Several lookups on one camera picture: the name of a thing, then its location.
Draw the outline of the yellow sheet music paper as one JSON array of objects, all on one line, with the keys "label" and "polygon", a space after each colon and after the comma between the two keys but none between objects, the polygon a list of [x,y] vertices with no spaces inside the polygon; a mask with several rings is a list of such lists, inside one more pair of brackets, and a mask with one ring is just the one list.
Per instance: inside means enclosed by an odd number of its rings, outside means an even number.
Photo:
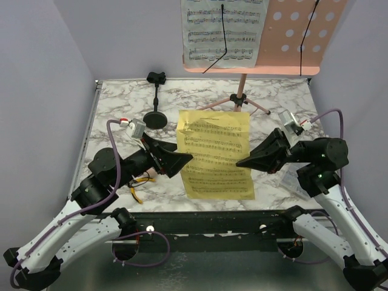
[{"label": "yellow sheet music paper", "polygon": [[181,170],[190,199],[253,200],[251,171],[236,163],[250,154],[247,112],[182,110],[178,151],[192,160]]}]

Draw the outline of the pink perforated music stand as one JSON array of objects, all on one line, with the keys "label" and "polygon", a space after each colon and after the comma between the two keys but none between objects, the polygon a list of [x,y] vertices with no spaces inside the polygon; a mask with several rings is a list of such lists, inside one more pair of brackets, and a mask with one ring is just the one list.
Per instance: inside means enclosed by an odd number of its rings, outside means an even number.
[{"label": "pink perforated music stand", "polygon": [[211,73],[311,78],[320,71],[348,1],[270,1],[258,58],[252,68],[210,69]]}]

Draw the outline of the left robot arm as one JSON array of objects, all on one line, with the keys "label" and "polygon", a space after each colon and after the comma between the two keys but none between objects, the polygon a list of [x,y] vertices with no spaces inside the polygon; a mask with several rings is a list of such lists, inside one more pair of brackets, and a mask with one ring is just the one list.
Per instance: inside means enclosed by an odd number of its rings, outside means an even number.
[{"label": "left robot arm", "polygon": [[118,199],[117,190],[153,168],[174,177],[192,160],[189,153],[176,152],[177,146],[142,134],[137,152],[123,159],[116,144],[97,152],[89,164],[91,174],[81,181],[53,221],[23,247],[7,249],[3,257],[12,268],[14,289],[44,290],[76,258],[108,240],[129,239],[136,220],[124,208],[117,208],[97,225],[83,233],[92,222]]}]

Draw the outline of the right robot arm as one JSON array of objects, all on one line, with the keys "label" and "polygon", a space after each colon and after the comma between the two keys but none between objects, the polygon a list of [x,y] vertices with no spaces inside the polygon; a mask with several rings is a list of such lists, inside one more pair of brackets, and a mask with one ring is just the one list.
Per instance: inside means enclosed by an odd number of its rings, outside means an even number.
[{"label": "right robot arm", "polygon": [[296,234],[313,243],[342,270],[355,290],[375,290],[387,281],[387,243],[374,231],[342,185],[337,172],[348,165],[348,147],[341,138],[317,138],[291,145],[276,128],[238,167],[273,174],[284,164],[301,162],[298,182],[329,215],[341,234],[317,222],[300,206],[282,212],[280,233]]}]

